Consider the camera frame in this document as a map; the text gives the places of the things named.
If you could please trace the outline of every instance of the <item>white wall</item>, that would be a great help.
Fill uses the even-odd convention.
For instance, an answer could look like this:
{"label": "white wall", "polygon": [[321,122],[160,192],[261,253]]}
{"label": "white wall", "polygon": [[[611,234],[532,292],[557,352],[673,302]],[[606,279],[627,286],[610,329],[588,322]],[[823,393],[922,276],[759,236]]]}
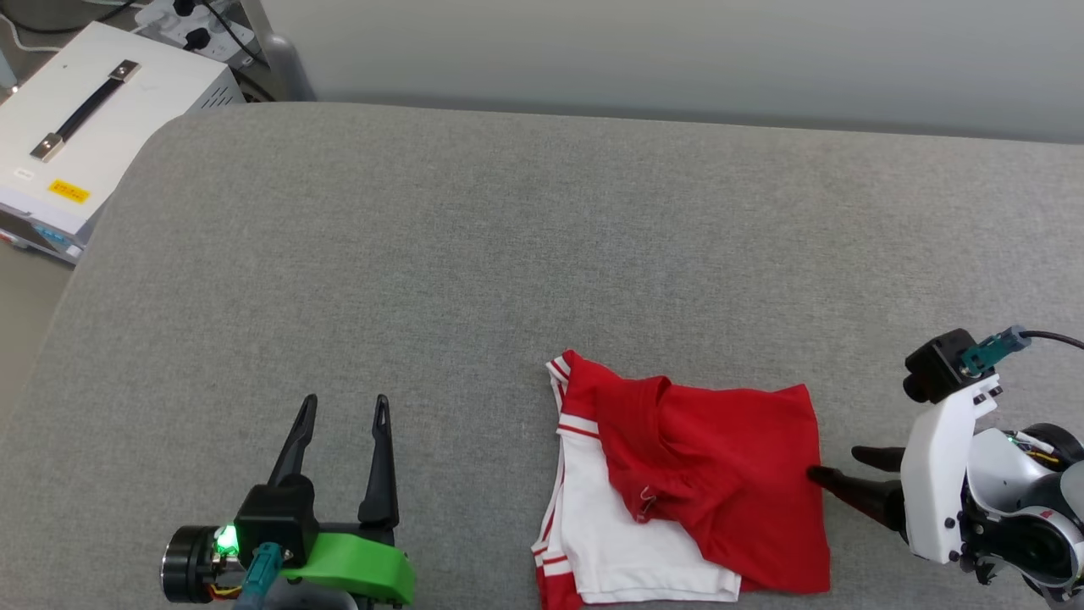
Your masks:
{"label": "white wall", "polygon": [[324,100],[1084,141],[1075,0],[260,3]]}

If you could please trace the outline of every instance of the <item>white equipment box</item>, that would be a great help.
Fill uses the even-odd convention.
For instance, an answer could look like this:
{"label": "white equipment box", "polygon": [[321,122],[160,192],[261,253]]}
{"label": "white equipment box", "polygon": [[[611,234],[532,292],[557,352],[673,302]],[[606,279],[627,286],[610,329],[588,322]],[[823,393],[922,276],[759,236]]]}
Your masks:
{"label": "white equipment box", "polygon": [[76,262],[152,133],[244,102],[229,66],[91,23],[0,105],[0,238]]}

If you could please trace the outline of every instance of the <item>yellow label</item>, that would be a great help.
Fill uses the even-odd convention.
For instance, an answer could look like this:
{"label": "yellow label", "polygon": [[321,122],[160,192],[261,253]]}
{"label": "yellow label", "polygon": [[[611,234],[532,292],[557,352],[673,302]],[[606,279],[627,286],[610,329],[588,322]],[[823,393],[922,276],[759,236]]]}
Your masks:
{"label": "yellow label", "polygon": [[75,184],[65,182],[64,180],[53,180],[49,190],[78,204],[87,203],[87,199],[90,198],[90,191],[85,191]]}

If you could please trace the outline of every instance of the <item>gray cushion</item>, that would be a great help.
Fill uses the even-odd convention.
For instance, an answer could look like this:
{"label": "gray cushion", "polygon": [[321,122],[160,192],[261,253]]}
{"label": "gray cushion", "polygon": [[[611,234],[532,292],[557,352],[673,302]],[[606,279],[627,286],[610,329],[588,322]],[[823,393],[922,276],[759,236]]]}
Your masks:
{"label": "gray cushion", "polygon": [[[177,119],[7,423],[0,596],[167,607],[165,543],[233,516],[309,392],[318,517],[352,519],[383,392],[416,606],[533,608],[557,456],[542,363],[566,348],[625,376],[804,382],[825,462],[877,477],[848,452],[906,440],[913,349],[958,326],[1084,336],[1082,168],[1054,144],[365,105]],[[1082,365],[1036,342],[983,426],[1084,433]],[[981,587],[826,514],[833,593],[743,608],[1042,606],[1015,574]]]}

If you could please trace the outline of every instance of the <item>robotic arm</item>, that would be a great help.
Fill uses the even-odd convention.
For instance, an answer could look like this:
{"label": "robotic arm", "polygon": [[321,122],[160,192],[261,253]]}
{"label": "robotic arm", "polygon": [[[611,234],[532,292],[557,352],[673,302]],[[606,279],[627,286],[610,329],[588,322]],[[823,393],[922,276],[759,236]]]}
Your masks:
{"label": "robotic arm", "polygon": [[162,558],[162,590],[178,603],[236,600],[237,610],[393,608],[414,597],[414,569],[395,547],[399,524],[388,399],[376,399],[373,462],[358,523],[320,523],[301,475],[317,397],[305,399],[267,484],[254,486],[232,523],[186,525]]}
{"label": "robotic arm", "polygon": [[975,423],[997,408],[994,365],[1031,338],[1062,336],[1011,327],[976,343],[956,329],[906,360],[906,394],[933,407],[915,421],[906,447],[851,450],[862,464],[899,472],[874,482],[813,467],[810,479],[864,515],[899,532],[915,555],[955,562],[990,584],[1005,567],[1050,608],[1084,609],[1084,445],[1038,424],[1021,431]]}

